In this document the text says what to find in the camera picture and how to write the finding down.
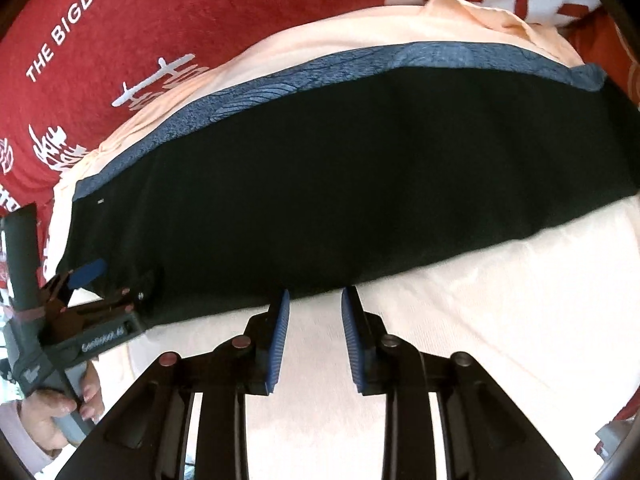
red cloth with white text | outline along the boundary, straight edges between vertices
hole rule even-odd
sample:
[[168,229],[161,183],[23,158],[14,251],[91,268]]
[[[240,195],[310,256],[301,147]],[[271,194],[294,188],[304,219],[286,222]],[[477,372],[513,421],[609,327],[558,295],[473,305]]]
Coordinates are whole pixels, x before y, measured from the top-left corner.
[[[426,0],[31,0],[0,43],[0,206],[37,202],[158,95],[303,23]],[[598,0],[469,0],[564,25]]]

orange fabric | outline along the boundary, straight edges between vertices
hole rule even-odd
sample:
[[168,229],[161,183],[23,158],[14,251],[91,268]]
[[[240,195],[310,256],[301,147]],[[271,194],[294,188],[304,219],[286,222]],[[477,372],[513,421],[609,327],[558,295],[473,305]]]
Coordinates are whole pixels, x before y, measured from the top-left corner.
[[640,104],[640,66],[603,8],[575,25],[567,39],[585,63],[599,64],[636,105]]

silver screw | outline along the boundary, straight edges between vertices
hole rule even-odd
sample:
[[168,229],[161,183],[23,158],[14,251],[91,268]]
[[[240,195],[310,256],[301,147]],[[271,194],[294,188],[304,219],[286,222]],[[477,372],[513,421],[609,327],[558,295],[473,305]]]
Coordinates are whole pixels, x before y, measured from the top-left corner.
[[386,346],[387,348],[395,348],[400,346],[400,340],[391,334],[385,334],[380,338],[380,342],[382,346]]
[[458,366],[471,366],[474,363],[474,359],[466,352],[456,352],[453,354],[453,360]]
[[249,348],[251,346],[251,338],[247,335],[239,335],[231,341],[231,345],[233,348],[237,348],[239,350],[243,348]]

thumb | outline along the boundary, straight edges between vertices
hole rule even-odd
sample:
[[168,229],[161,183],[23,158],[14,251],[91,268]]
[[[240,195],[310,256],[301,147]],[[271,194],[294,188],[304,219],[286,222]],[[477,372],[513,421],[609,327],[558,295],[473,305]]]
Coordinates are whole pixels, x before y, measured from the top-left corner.
[[68,399],[59,392],[39,390],[36,394],[38,396],[39,411],[43,417],[65,416],[78,408],[75,401]]

pink sleeve cuff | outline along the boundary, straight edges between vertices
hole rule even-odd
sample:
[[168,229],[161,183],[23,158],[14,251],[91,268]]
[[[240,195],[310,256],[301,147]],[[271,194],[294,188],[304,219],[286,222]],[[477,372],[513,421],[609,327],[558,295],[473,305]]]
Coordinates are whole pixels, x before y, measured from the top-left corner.
[[31,437],[24,430],[18,417],[17,406],[16,400],[0,404],[0,430],[22,460],[25,468],[31,474],[35,474],[53,460],[31,440]]

